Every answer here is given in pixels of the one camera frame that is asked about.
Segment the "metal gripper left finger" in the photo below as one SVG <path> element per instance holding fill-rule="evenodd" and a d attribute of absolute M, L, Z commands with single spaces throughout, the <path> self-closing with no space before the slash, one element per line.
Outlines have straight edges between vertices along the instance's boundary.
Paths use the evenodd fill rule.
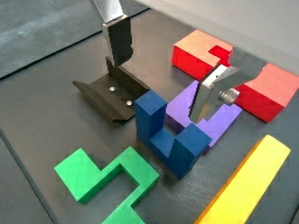
<path fill-rule="evenodd" d="M 131 17 L 125 14 L 119 0 L 90 0 L 95 11 L 103 18 L 103 32 L 117 67 L 134 55 Z"/>

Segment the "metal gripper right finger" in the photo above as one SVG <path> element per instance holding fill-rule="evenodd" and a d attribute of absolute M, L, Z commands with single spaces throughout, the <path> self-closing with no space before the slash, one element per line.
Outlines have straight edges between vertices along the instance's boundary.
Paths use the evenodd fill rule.
<path fill-rule="evenodd" d="M 219 104 L 231 106 L 239 97 L 237 86 L 254 80 L 268 62 L 255 55 L 234 48 L 229 56 L 229 67 L 217 66 L 199 83 L 191 103 L 190 119 L 198 123 Z"/>

